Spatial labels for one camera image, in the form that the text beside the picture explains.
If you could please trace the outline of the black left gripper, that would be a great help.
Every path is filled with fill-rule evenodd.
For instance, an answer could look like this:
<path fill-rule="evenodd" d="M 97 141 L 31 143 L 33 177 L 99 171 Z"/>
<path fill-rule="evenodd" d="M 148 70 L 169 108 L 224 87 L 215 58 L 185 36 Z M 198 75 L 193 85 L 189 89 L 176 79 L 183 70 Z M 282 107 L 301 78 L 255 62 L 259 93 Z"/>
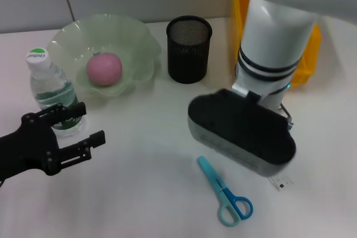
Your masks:
<path fill-rule="evenodd" d="M 52 125 L 86 115 L 83 102 L 64 106 L 55 104 L 21 118 L 20 127 L 1 137 L 1 182 L 31 169 L 48 176 L 62 169 L 91 160 L 91 149 L 105 144 L 105 132 L 100 130 L 75 144 L 59 148 Z"/>

